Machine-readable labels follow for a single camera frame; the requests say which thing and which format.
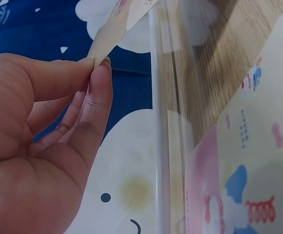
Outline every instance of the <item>fingernail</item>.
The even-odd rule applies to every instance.
[[[106,57],[106,58],[102,61],[101,64],[108,66],[108,68],[109,68],[110,71],[112,70],[112,68],[111,68],[111,60],[110,60],[109,57]]]
[[[94,60],[92,58],[83,58],[79,61],[80,63],[83,63],[85,65],[88,65],[88,66],[93,66],[94,65]]]

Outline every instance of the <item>white cloud pattern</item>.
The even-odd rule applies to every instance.
[[[80,0],[76,5],[76,14],[82,21],[87,22],[87,32],[91,39],[104,24],[108,13],[116,4],[116,0]],[[149,18],[145,15],[133,29],[126,31],[118,46],[135,53],[150,52]]]

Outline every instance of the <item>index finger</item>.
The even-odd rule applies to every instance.
[[[19,55],[0,54],[0,66],[15,70],[18,78],[31,83],[34,101],[59,99],[76,93],[88,81],[94,61],[89,58],[79,62],[34,60]]]
[[[111,67],[109,61],[104,61],[91,75],[83,113],[67,143],[83,158],[89,169],[101,144],[111,104]]]

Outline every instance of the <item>wooden surface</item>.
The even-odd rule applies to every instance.
[[[169,110],[171,233],[183,234],[186,157],[257,58],[283,13],[283,0],[165,0],[157,11],[160,76]]]

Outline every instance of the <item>hand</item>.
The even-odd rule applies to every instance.
[[[0,55],[0,233],[63,233],[78,212],[112,103],[110,60],[93,63]]]

